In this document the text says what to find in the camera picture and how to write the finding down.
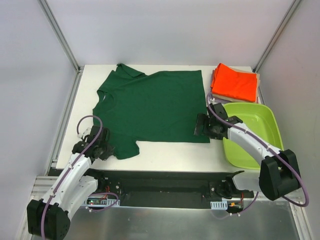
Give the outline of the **dark green t-shirt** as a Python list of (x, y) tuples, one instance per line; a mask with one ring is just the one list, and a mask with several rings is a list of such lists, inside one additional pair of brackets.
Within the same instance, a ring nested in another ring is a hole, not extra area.
[(207, 113), (201, 70), (147, 75), (120, 63), (96, 93), (92, 113), (109, 129), (119, 160), (139, 155), (137, 142), (210, 142), (194, 134), (197, 115)]

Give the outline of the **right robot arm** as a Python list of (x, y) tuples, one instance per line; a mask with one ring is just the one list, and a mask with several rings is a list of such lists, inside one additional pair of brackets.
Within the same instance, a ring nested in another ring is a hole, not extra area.
[(208, 114), (199, 113), (194, 135), (228, 140), (243, 149), (259, 166), (258, 172), (237, 171), (225, 179), (225, 192), (237, 197), (243, 190), (261, 192), (270, 200), (305, 190), (295, 153), (282, 150), (258, 136), (240, 117), (229, 116), (221, 103), (210, 104)]

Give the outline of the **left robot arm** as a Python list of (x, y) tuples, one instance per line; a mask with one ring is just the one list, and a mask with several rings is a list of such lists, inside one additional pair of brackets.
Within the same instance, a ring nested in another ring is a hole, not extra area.
[(28, 233), (45, 240), (63, 240), (71, 220), (92, 194), (104, 195), (108, 181), (104, 173), (92, 168), (95, 160), (107, 160), (114, 153), (110, 131), (94, 125), (89, 134), (73, 146), (63, 171), (39, 200), (27, 205)]

